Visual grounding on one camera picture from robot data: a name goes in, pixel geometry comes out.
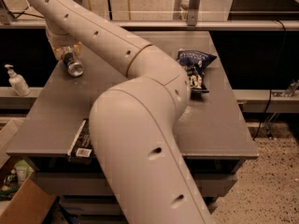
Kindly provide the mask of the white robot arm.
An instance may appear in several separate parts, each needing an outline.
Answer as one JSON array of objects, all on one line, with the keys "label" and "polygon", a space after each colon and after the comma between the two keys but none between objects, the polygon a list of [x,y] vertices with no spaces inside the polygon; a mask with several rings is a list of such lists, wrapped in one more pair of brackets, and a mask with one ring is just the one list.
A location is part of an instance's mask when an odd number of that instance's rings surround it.
[{"label": "white robot arm", "polygon": [[73,0],[28,2],[127,78],[95,100],[89,128],[128,223],[214,224],[173,135],[190,99],[185,70]]}]

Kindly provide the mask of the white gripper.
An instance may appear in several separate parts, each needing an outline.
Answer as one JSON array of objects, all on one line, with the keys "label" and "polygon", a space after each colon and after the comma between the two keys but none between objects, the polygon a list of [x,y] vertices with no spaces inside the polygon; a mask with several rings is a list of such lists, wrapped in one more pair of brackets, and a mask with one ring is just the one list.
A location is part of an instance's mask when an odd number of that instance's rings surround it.
[{"label": "white gripper", "polygon": [[82,44],[76,40],[71,34],[57,25],[55,22],[46,18],[46,36],[49,42],[54,46],[51,47],[53,54],[57,61],[60,61],[64,58],[66,46],[74,47],[74,51],[77,56],[81,56]]}]

